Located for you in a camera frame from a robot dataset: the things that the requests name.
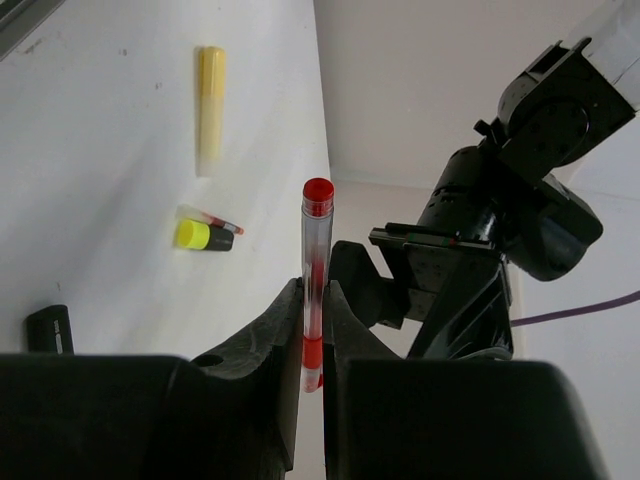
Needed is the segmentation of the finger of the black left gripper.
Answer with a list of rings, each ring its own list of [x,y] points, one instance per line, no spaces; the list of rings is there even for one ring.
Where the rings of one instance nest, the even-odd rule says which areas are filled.
[[[365,327],[380,324],[400,329],[400,301],[395,283],[379,274],[364,245],[336,242],[328,277],[340,284],[351,311]]]

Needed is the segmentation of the red gel pen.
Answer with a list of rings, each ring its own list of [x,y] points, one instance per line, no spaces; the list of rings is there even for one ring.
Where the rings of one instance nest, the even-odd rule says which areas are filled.
[[[321,386],[323,296],[327,284],[334,213],[334,185],[325,178],[308,180],[302,192],[303,352],[305,392]]]

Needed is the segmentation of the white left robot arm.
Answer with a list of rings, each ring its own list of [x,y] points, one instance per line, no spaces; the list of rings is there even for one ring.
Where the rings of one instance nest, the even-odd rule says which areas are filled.
[[[593,210],[554,177],[639,111],[639,5],[609,1],[503,92],[480,142],[449,159],[419,220],[372,230],[390,270],[340,241],[329,277],[365,328],[418,321],[416,359],[508,360],[507,268],[553,281],[602,235]]]

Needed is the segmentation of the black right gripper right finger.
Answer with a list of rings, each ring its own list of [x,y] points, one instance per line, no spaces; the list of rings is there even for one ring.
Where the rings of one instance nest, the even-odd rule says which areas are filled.
[[[324,293],[330,479],[605,479],[569,379],[543,362],[410,360]]]

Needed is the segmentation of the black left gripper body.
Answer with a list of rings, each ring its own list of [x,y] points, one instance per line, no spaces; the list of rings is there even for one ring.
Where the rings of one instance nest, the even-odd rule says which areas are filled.
[[[422,323],[409,359],[513,358],[507,262],[493,227],[438,231],[389,223],[369,240],[405,302],[403,316]]]

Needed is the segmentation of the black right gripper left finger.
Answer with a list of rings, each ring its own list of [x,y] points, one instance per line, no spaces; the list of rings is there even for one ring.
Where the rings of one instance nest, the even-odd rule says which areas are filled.
[[[294,463],[303,287],[216,347],[5,354],[5,479],[281,479]]]

